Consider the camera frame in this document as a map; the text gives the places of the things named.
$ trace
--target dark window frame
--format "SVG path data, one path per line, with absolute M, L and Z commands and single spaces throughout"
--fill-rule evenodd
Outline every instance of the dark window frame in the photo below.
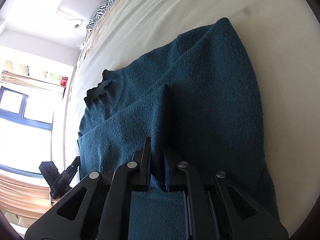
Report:
M 11 91 L 17 94 L 21 94 L 23 95 L 22 100 L 21 100 L 21 104 L 20 104 L 20 109 L 19 109 L 19 113 L 13 113 L 4 109 L 0 109 L 0 118 L 11 121 L 11 122 L 15 122 L 15 123 L 19 123 L 19 124 L 23 124 L 23 125 L 27 125 L 27 126 L 31 126 L 31 127 L 35 127 L 35 128 L 39 128 L 39 129 L 44 129 L 44 130 L 49 130 L 51 131 L 51 139 L 52 139 L 52 125 L 53 125 L 53 117 L 52 117 L 52 122 L 51 123 L 46 123 L 46 122 L 41 122 L 41 121 L 36 121 L 36 120 L 31 120 L 28 118 L 23 117 L 24 116 L 24 112 L 26 109 L 26 105 L 27 105 L 27 99 L 29 98 L 28 95 L 25 95 L 23 93 L 5 88 L 3 86 L 0 87 L 0 102 L 2 99 L 2 96 L 4 94 L 5 91 Z M 23 176 L 28 176 L 28 177 L 33 177 L 33 178 L 41 178 L 43 179 L 43 176 L 41 173 L 35 173 L 35 172 L 31 172 L 31 171 L 23 171 L 23 170 L 19 170 L 16 168 L 12 168 L 12 167 L 8 167 L 5 165 L 0 164 L 0 169 L 3 171 L 8 171 L 11 173 L 15 173 L 15 174 L 19 174 L 19 175 L 23 175 Z

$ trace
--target mattress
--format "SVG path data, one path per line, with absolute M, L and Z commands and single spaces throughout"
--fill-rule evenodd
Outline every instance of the mattress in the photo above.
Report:
M 320 194 L 320 26 L 305 0 L 116 0 L 87 37 L 67 94 L 65 161 L 78 155 L 83 98 L 104 69 L 126 67 L 222 17 L 231 21 L 256 73 L 266 162 L 281 222 L 292 234 Z

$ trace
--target silver screw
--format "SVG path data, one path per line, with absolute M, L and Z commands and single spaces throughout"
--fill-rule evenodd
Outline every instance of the silver screw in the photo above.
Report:
M 137 167 L 137 163 L 136 162 L 129 162 L 127 164 L 127 166 L 128 166 L 128 168 L 135 168 L 135 167 Z
M 187 163 L 187 162 L 184 162 L 184 161 L 179 162 L 178 165 L 179 165 L 180 168 L 186 168 L 186 167 L 188 167 L 188 163 Z
M 217 171 L 217 177 L 223 179 L 226 177 L 226 173 L 224 171 Z
M 96 179 L 97 177 L 99 177 L 99 173 L 96 172 L 96 171 L 91 172 L 90 175 L 89 175 L 90 179 Z

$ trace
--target black and white striped pillow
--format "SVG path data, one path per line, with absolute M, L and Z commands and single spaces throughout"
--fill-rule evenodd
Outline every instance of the black and white striped pillow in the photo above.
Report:
M 96 9 L 96 11 L 91 15 L 89 21 L 89 30 L 92 31 L 93 27 L 98 22 L 99 18 L 104 14 L 107 8 L 112 4 L 114 0 L 104 0 L 102 4 Z

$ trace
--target bed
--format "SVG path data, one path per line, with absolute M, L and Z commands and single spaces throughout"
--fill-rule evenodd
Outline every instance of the bed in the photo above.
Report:
M 258 80 L 266 162 L 281 222 L 292 235 L 320 194 L 316 15 L 306 0 L 115 0 L 86 37 L 67 91 L 65 163 L 79 155 L 83 98 L 101 81 L 104 69 L 126 67 L 181 33 L 227 17 Z

